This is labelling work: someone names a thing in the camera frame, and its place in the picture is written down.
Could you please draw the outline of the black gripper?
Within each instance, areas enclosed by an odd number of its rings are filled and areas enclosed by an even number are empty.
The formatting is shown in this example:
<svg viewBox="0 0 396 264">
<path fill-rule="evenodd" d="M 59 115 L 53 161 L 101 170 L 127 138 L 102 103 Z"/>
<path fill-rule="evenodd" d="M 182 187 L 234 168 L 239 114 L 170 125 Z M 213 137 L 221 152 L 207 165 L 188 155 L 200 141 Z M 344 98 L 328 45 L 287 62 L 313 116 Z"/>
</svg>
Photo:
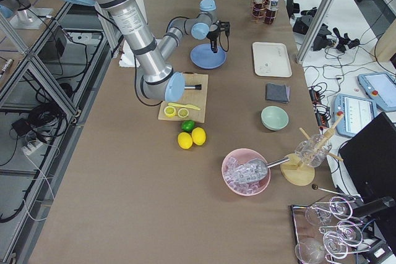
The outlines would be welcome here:
<svg viewBox="0 0 396 264">
<path fill-rule="evenodd" d="M 218 52 L 217 40 L 218 40 L 219 35 L 220 35 L 219 29 L 209 31 L 207 34 L 207 38 L 210 40 L 210 49 L 213 53 Z"/>
</svg>

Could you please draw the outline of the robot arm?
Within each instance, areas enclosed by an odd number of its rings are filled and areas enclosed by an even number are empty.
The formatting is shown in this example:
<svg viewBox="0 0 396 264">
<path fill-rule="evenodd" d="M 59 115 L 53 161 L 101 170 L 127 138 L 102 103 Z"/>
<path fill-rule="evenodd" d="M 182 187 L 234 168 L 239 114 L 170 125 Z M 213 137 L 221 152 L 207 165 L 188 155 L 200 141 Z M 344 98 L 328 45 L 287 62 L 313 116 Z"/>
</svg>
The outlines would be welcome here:
<svg viewBox="0 0 396 264">
<path fill-rule="evenodd" d="M 194 19 L 174 20 L 161 41 L 149 29 L 136 0 L 63 0 L 84 6 L 98 4 L 108 11 L 140 66 L 139 95 L 148 99 L 178 101 L 185 89 L 182 73 L 174 71 L 167 58 L 186 35 L 203 40 L 220 23 L 214 0 L 201 0 L 200 12 Z"/>
</svg>

